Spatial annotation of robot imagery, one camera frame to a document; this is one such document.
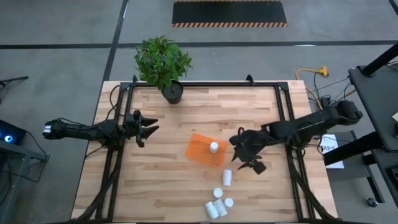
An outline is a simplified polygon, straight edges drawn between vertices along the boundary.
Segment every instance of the black mat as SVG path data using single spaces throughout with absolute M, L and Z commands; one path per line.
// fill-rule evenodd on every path
M 280 1 L 175 1 L 173 27 L 287 27 Z

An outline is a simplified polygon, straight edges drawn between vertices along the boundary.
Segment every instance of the white bottle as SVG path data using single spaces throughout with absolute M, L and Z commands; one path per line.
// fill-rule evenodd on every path
M 221 198 L 213 203 L 214 203 L 214 207 L 216 207 L 216 210 L 221 217 L 228 214 L 228 212 L 226 211 L 226 208 L 224 206 L 223 200 Z
M 216 153 L 218 151 L 218 143 L 217 142 L 212 142 L 210 144 L 210 152 L 211 153 Z
M 225 204 L 225 207 L 232 208 L 232 206 L 234 206 L 234 200 L 232 200 L 232 198 L 226 198 L 224 200 L 224 204 Z
M 223 190 L 219 189 L 219 188 L 216 188 L 213 191 L 213 195 L 214 195 L 215 198 L 220 198 L 220 197 L 223 196 Z
M 231 170 L 224 170 L 223 174 L 223 183 L 224 186 L 230 187 L 232 181 L 232 171 Z
M 209 214 L 209 217 L 211 219 L 215 219 L 215 218 L 219 217 L 218 212 L 217 212 L 215 206 L 213 205 L 213 202 L 208 202 L 205 205 L 205 207 L 206 207 L 207 214 Z

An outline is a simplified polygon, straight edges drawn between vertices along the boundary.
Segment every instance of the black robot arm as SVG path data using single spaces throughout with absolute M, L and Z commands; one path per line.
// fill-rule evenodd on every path
M 260 131 L 239 128 L 238 135 L 229 139 L 234 145 L 234 157 L 245 162 L 240 168 L 253 168 L 258 174 L 266 167 L 257 161 L 257 154 L 266 146 L 288 144 L 292 147 L 304 147 L 311 138 L 325 134 L 327 129 L 340 125 L 356 124 L 363 114 L 352 101 L 339 101 L 323 110 L 293 121 L 277 121 L 263 124 Z
M 84 124 L 64 122 L 63 118 L 46 122 L 43 136 L 45 139 L 61 139 L 61 138 L 77 138 L 90 141 L 98 141 L 103 146 L 111 146 L 120 140 L 136 137 L 139 147 L 144 147 L 143 139 L 147 139 L 159 127 L 153 126 L 146 128 L 154 123 L 157 119 L 144 118 L 139 110 L 135 110 L 133 114 L 126 114 L 126 121 L 123 125 L 118 125 L 116 120 L 107 119 L 87 126 Z

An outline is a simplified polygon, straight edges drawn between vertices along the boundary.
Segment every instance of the wheel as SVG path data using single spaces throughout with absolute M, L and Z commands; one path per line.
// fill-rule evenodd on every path
M 376 208 L 377 207 L 377 205 L 379 204 L 378 202 L 377 202 L 377 200 L 373 197 L 373 198 L 367 198 L 366 199 L 366 202 L 368 203 L 368 205 L 370 206 L 370 207 L 372 207 L 372 208 Z

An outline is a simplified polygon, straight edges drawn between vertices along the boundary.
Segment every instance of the concrete floor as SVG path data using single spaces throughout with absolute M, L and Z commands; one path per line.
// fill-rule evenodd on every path
M 171 29 L 172 1 L 130 0 L 120 43 L 167 34 L 179 42 L 394 40 L 398 31 L 387 0 L 283 0 L 289 27 L 277 29 Z M 0 1 L 1 44 L 110 44 L 122 0 Z M 323 47 L 184 47 L 193 57 L 187 80 L 291 80 L 300 68 L 328 66 L 330 76 L 317 77 L 318 87 L 347 77 L 347 70 L 369 63 L 388 45 Z M 133 49 L 118 49 L 110 80 L 131 80 L 138 75 Z M 14 223 L 49 223 L 68 220 L 76 194 L 86 141 L 41 137 L 46 121 L 58 117 L 85 124 L 93 122 L 109 49 L 0 50 L 0 78 L 28 75 L 1 92 L 1 119 L 29 130 L 51 155 L 37 183 L 25 182 L 17 201 Z M 313 88 L 313 75 L 301 73 Z M 336 96 L 348 81 L 323 89 Z M 358 137 L 373 130 L 357 94 L 349 97 L 365 117 L 350 127 Z M 397 207 L 377 169 L 376 179 L 386 200 L 370 208 L 365 179 L 331 182 L 339 217 L 352 222 L 396 223 Z

